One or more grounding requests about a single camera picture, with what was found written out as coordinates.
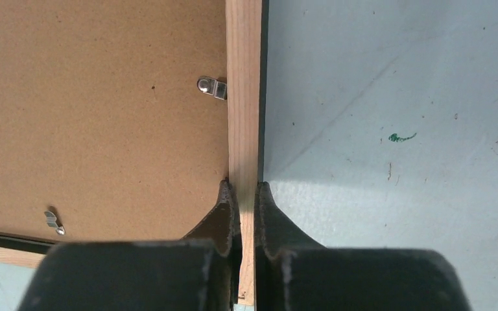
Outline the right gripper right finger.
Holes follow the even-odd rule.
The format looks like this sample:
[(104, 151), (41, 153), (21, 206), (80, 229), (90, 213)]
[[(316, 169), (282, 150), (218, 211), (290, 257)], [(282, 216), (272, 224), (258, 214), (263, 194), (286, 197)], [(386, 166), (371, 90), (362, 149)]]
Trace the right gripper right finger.
[(255, 194), (257, 310), (469, 310), (454, 267), (431, 249), (327, 248)]

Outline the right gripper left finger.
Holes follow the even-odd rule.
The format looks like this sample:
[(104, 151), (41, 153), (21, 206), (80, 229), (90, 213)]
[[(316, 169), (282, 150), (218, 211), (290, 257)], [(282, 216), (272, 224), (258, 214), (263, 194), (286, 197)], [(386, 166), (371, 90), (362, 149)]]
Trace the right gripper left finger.
[(69, 242), (41, 261), (20, 310), (231, 310), (241, 265), (239, 208), (227, 180), (178, 240)]

